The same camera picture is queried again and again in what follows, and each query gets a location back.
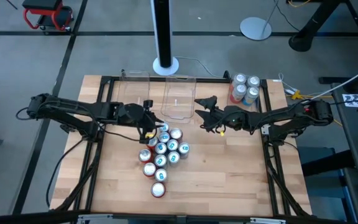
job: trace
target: wooden tabletop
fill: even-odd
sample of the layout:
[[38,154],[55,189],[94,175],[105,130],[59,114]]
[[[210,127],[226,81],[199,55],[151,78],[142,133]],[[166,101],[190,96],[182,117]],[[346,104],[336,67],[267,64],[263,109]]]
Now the wooden tabletop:
[[[78,101],[96,101],[101,76],[84,77]],[[281,82],[268,80],[272,109],[287,106]],[[197,83],[196,98],[218,97],[220,108],[227,105],[229,84]],[[114,84],[113,98],[117,100],[119,82]],[[154,100],[152,111],[161,117],[164,82],[150,82],[149,98]],[[195,104],[195,110],[202,110]],[[137,142],[107,134],[97,175],[92,212],[144,213],[166,215],[222,215],[272,216],[269,187],[260,132],[228,129],[223,137],[200,129],[203,120],[194,114],[188,124],[170,123],[183,131],[183,140],[191,151],[178,167],[168,167],[167,193],[154,198],[150,193],[155,182],[142,173],[138,153],[145,148]],[[108,131],[139,138],[134,128],[111,126]],[[70,133],[65,150],[80,140],[78,133]],[[295,144],[293,139],[286,141]],[[85,154],[81,143],[64,158],[58,173],[51,208],[59,206],[77,184]],[[280,146],[280,155],[289,191],[305,211],[311,213],[298,152],[288,145]],[[85,186],[80,208],[85,207],[88,185]],[[283,213],[280,191],[276,187],[278,206]]]

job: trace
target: white label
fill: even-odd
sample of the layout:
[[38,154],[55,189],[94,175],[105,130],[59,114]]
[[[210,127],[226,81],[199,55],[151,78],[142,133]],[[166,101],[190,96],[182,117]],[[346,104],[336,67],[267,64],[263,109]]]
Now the white label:
[[[343,101],[358,100],[358,94],[342,94]],[[358,101],[345,103],[347,107],[358,107]]]

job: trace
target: aluminum can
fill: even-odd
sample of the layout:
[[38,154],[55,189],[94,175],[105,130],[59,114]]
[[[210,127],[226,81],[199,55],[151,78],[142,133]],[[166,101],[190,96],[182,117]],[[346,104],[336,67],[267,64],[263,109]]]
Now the aluminum can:
[[166,132],[160,133],[158,140],[160,140],[162,143],[167,143],[169,141],[169,134]]
[[143,163],[148,163],[148,162],[152,162],[153,158],[152,158],[152,152],[150,152],[150,150],[148,149],[142,149],[139,152],[139,161],[143,162]]
[[247,93],[247,87],[245,85],[238,85],[231,93],[230,100],[233,103],[240,103],[241,99],[244,97],[246,93]]
[[167,180],[168,174],[165,169],[158,169],[154,174],[155,180],[158,182],[164,182]]
[[259,96],[259,90],[255,87],[251,87],[248,89],[247,94],[244,96],[242,103],[244,105],[251,105]]
[[170,152],[168,154],[168,164],[172,167],[176,167],[179,163],[180,156],[178,152]]
[[154,183],[151,192],[154,197],[160,198],[165,194],[165,186],[161,182]]
[[163,123],[161,125],[163,125],[163,126],[158,128],[160,130],[160,132],[168,132],[169,125],[167,123]]
[[189,156],[190,146],[188,143],[181,143],[178,147],[180,159],[186,159]]
[[178,149],[179,143],[178,141],[171,139],[167,142],[167,148],[169,151],[176,151]]
[[144,166],[143,166],[143,174],[146,177],[154,177],[156,169],[157,168],[155,167],[155,165],[152,162],[148,162],[148,163],[144,164]]
[[154,152],[155,146],[158,143],[158,138],[154,137],[149,140],[149,143],[147,144],[148,149],[150,149],[152,152]]
[[247,79],[247,82],[246,82],[246,86],[248,88],[250,87],[255,87],[255,88],[259,88],[260,86],[260,79],[256,76],[251,76]]
[[169,135],[171,136],[172,139],[181,142],[181,139],[183,137],[183,132],[179,128],[173,128],[169,132]]
[[155,153],[164,154],[166,152],[167,152],[167,145],[165,143],[160,142],[155,146]]
[[164,155],[157,155],[154,159],[154,164],[157,167],[164,168],[167,165],[167,158]]
[[230,84],[230,92],[233,91],[233,89],[235,89],[235,87],[237,87],[238,85],[244,85],[247,81],[246,75],[242,74],[242,73],[238,73],[236,75],[234,75],[231,84]]

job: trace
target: floor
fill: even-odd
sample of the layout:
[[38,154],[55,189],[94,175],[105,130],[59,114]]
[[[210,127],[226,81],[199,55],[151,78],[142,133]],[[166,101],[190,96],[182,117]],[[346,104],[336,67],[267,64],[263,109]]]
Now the floor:
[[[39,30],[31,30],[22,18],[22,1],[11,1],[19,10],[0,0],[0,138],[4,140],[0,146],[0,215],[12,212],[39,130],[40,121],[19,121],[14,117],[28,105],[31,96],[54,92],[62,98],[76,99],[84,75],[118,75],[122,68],[156,75],[152,70],[155,42],[148,32],[153,31],[149,1],[64,0],[75,12],[72,24],[78,28],[76,37],[53,33],[44,36]],[[298,29],[319,6],[311,2],[293,8],[279,1],[282,12]],[[246,17],[267,18],[273,1],[172,2],[172,29],[182,31],[173,37],[173,54],[198,58],[216,75],[229,70],[277,79],[282,72],[289,85],[302,93],[314,93],[329,88],[318,83],[320,76],[352,77],[358,73],[358,37],[316,37],[311,50],[295,52],[288,46],[285,32],[296,30],[277,10],[270,20],[274,36],[256,42],[238,35],[239,24]],[[358,13],[358,2],[352,3]],[[85,13],[77,21],[81,5]],[[320,31],[357,34],[358,28],[347,6],[341,4]],[[178,73],[210,76],[197,62],[186,59],[180,59]],[[52,121],[23,212],[47,211],[45,191],[66,138],[67,134]],[[333,147],[338,152],[348,149],[344,138],[342,128],[333,123],[308,128],[297,143]],[[326,200],[311,199],[312,208],[321,204],[330,207],[332,201]]]

